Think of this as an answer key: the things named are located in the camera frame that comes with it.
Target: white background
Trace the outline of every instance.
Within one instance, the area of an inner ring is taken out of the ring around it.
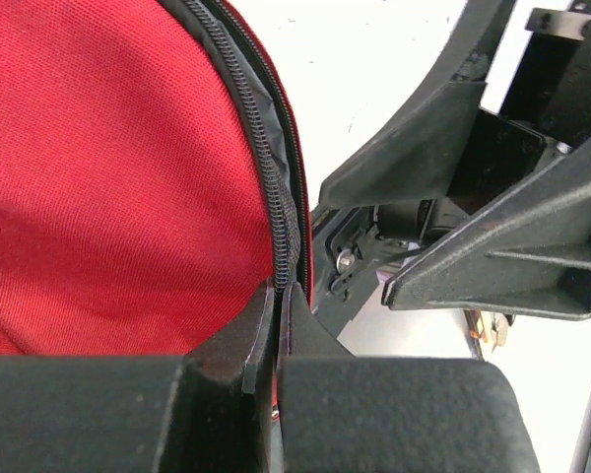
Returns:
[[[463,0],[230,0],[274,58],[297,119],[311,207],[322,180],[398,109],[427,73]],[[529,34],[519,0],[482,105],[498,108]],[[455,311],[391,312],[376,299],[340,337],[363,355],[467,356]],[[518,317],[492,360],[512,383],[544,472],[569,471],[591,390],[591,320]]]

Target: screw head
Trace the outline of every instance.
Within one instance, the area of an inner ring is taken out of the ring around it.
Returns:
[[[556,149],[563,155],[568,155],[569,153],[571,153],[571,147],[566,143],[558,143],[556,145]]]
[[[337,272],[339,274],[344,274],[351,266],[353,266],[353,264],[355,264],[355,260],[355,254],[351,250],[343,250],[337,257]]]

